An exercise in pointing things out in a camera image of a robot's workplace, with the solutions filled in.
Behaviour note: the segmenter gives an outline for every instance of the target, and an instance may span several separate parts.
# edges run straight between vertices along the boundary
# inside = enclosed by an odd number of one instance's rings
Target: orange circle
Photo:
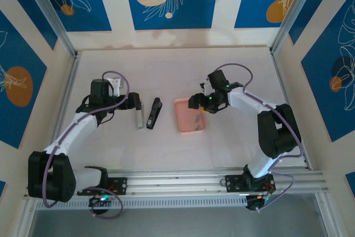
[[[282,22],[293,0],[276,0],[266,12],[266,19],[271,23]]]
[[[342,80],[338,76],[334,76],[329,82],[329,86],[331,87],[333,92],[337,92],[342,89]]]
[[[33,82],[29,72],[23,67],[12,67],[6,75],[7,98],[18,107],[25,107],[31,101],[33,93]]]
[[[64,13],[64,15],[67,15],[67,16],[74,15],[74,8],[72,8],[69,5],[62,5],[60,7],[60,10]]]

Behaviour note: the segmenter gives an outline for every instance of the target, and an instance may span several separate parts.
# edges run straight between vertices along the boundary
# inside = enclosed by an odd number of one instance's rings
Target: pink tray
[[[200,133],[206,127],[201,109],[189,108],[189,97],[174,101],[177,129],[182,134]]]

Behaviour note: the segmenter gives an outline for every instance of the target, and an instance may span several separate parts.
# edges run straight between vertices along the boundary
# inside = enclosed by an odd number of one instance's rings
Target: pink plastic container
[[[189,97],[174,101],[177,129],[181,134],[200,133],[206,128],[201,109],[189,108]]]

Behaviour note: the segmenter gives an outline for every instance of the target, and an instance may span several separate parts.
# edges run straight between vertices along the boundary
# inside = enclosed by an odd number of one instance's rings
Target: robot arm
[[[107,188],[107,170],[99,167],[85,167],[74,171],[68,153],[81,147],[83,142],[103,122],[108,113],[112,115],[117,109],[141,108],[138,93],[129,93],[127,99],[116,108],[92,111],[115,106],[124,99],[119,94],[121,80],[95,79],[91,83],[90,95],[86,96],[77,108],[74,119],[65,131],[43,152],[33,152],[28,159],[28,193],[32,197],[42,197],[42,185],[45,165],[50,154],[55,150],[52,160],[53,171],[48,173],[47,199],[66,202],[76,191],[90,186]]]
[[[270,178],[269,170],[277,159],[292,151],[297,145],[287,127],[266,106],[277,110],[301,140],[291,107],[287,104],[275,105],[260,100],[244,90],[242,84],[230,83],[222,70],[216,70],[209,74],[205,83],[200,85],[204,93],[193,95],[189,99],[189,108],[203,107],[205,111],[214,114],[232,106],[257,118],[258,141],[261,149],[245,166],[242,176],[245,186],[242,187],[243,190],[247,189],[248,191],[259,190],[260,184]]]

